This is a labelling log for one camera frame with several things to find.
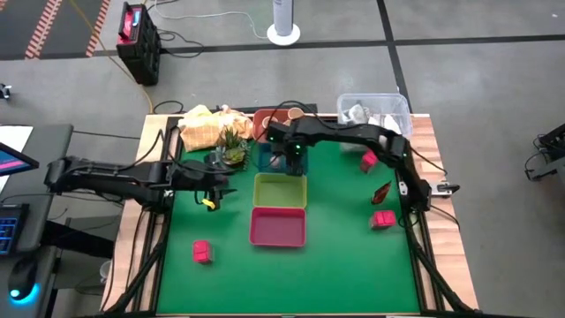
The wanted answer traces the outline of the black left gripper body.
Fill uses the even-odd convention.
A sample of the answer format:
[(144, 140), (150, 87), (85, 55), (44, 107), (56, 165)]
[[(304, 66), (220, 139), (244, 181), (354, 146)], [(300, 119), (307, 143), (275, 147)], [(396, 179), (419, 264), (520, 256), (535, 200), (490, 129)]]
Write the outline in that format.
[(228, 170), (195, 160), (181, 162), (177, 172), (178, 190), (206, 192), (229, 183)]

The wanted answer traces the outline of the yellow-green plastic bin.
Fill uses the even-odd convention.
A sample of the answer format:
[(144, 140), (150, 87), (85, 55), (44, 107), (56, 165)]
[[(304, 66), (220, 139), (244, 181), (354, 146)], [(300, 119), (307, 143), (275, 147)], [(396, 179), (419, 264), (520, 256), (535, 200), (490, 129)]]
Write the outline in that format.
[(252, 202), (257, 207), (305, 208), (306, 177), (282, 173), (258, 173), (254, 178)]

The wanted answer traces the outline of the pink-lid spice container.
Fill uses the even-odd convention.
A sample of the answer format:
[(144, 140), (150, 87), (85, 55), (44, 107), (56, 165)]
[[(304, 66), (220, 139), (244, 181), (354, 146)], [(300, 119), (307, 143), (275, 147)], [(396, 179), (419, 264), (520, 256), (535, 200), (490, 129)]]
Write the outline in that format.
[(378, 210), (369, 220), (372, 230), (387, 229), (396, 225), (396, 214), (393, 210)]
[(376, 154), (368, 149), (361, 158), (360, 169), (364, 173), (368, 173), (379, 162)]
[(192, 260), (199, 264), (213, 262), (213, 247), (208, 240), (195, 240), (192, 243)]

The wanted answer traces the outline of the pink plastic bin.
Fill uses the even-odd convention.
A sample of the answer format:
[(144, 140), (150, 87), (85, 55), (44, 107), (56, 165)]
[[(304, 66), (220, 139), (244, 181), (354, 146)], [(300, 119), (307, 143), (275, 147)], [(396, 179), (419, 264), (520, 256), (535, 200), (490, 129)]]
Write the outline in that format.
[(302, 247), (306, 240), (303, 208), (256, 207), (252, 210), (249, 241), (254, 246)]

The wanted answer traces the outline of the red-brown spice packet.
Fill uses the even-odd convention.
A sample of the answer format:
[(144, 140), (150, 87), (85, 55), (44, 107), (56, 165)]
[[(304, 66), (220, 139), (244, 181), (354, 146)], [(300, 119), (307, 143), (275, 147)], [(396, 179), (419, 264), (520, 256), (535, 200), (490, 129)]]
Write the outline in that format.
[(386, 199), (390, 187), (391, 187), (391, 181), (387, 182), (385, 185), (378, 188), (374, 192), (373, 197), (371, 198), (371, 203), (373, 205), (381, 204)]

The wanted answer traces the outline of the dark blue plastic bin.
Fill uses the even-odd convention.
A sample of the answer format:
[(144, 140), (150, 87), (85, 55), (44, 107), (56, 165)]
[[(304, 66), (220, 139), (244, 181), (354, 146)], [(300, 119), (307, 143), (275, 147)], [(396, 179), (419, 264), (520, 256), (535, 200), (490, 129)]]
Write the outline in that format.
[[(270, 168), (270, 161), (271, 158), (274, 155), (282, 155), (284, 157), (284, 168), (282, 170), (276, 171), (276, 170), (272, 170)], [(304, 163), (308, 164), (308, 153), (306, 154), (305, 158), (304, 158)], [(270, 143), (261, 143), (260, 144), (260, 152), (258, 155), (258, 169), (259, 172), (268, 172), (268, 173), (286, 173), (286, 157), (284, 156), (283, 153), (283, 146), (282, 145), (273, 145)]]

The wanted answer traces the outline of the small potted succulent plant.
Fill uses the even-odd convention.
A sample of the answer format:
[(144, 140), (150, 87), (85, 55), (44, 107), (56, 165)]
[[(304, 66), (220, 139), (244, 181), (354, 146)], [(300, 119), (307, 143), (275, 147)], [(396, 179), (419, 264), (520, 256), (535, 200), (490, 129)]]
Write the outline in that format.
[(224, 127), (215, 150), (211, 153), (212, 163), (217, 166), (241, 168), (246, 165), (248, 142), (231, 127)]

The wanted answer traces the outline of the terracotta orange plastic bin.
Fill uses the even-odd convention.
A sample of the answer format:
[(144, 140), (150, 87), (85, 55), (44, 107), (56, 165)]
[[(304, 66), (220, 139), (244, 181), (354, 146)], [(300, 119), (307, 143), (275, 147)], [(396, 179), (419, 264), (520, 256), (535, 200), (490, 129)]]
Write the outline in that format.
[(265, 129), (262, 127), (261, 122), (264, 117), (276, 117), (278, 119), (278, 123), (290, 126), (291, 121), (288, 119), (288, 110), (289, 109), (261, 109), (257, 110), (253, 114), (253, 138), (259, 143), (266, 143), (266, 133)]

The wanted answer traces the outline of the yellow checked cloth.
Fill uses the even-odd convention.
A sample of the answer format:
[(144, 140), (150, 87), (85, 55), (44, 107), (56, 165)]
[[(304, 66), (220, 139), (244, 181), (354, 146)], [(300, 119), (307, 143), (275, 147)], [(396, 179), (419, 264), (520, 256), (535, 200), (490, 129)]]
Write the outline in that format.
[(227, 104), (216, 113), (203, 104), (197, 105), (184, 114), (177, 127), (187, 152), (217, 146), (228, 130), (245, 140), (252, 137), (253, 131), (252, 120)]

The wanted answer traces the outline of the grey crumpled cloth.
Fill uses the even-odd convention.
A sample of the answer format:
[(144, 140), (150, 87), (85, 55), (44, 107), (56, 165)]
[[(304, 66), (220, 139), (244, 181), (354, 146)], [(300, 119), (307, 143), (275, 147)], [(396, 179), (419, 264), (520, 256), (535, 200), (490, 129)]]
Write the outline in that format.
[(357, 103), (343, 113), (344, 122), (348, 125), (367, 124), (371, 117), (371, 112), (367, 107)]

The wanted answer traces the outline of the black desk crossbar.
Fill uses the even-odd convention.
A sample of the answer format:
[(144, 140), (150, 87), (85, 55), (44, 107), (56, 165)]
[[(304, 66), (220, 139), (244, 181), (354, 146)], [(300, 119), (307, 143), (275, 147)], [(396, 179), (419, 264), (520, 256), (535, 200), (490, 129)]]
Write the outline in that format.
[(68, 223), (48, 220), (40, 236), (39, 246), (53, 246), (97, 258), (111, 259), (116, 236), (107, 238), (95, 234), (98, 230), (115, 230), (120, 216), (69, 218)]

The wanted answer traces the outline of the computer monitor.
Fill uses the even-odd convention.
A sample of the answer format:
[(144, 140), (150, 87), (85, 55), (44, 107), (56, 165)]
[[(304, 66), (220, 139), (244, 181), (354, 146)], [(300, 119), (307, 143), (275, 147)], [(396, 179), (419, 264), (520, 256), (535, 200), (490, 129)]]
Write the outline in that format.
[(0, 177), (38, 168), (39, 163), (33, 158), (0, 142)]

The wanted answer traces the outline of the white paper sheet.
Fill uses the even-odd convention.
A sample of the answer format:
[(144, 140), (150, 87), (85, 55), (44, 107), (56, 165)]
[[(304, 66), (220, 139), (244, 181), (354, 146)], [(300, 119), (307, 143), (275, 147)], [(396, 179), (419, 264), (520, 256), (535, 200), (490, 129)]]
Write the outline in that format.
[[(0, 125), (0, 142), (23, 153), (33, 129), (32, 126)], [(0, 193), (3, 191), (8, 178), (9, 176), (0, 177)]]

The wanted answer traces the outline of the backlit black keyboard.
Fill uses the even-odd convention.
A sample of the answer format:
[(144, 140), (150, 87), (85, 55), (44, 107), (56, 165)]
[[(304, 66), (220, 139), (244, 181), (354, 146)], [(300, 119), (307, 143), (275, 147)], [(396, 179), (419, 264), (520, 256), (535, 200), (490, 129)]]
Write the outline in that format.
[(0, 204), (0, 256), (14, 253), (28, 211), (26, 203)]

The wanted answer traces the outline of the black glowing computer mouse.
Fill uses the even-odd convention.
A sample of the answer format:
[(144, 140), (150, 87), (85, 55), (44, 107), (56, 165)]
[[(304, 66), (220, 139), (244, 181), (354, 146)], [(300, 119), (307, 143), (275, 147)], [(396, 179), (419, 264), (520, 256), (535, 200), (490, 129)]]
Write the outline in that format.
[(8, 277), (8, 300), (17, 307), (33, 304), (38, 298), (41, 286), (36, 282), (38, 261), (22, 258), (12, 267)]

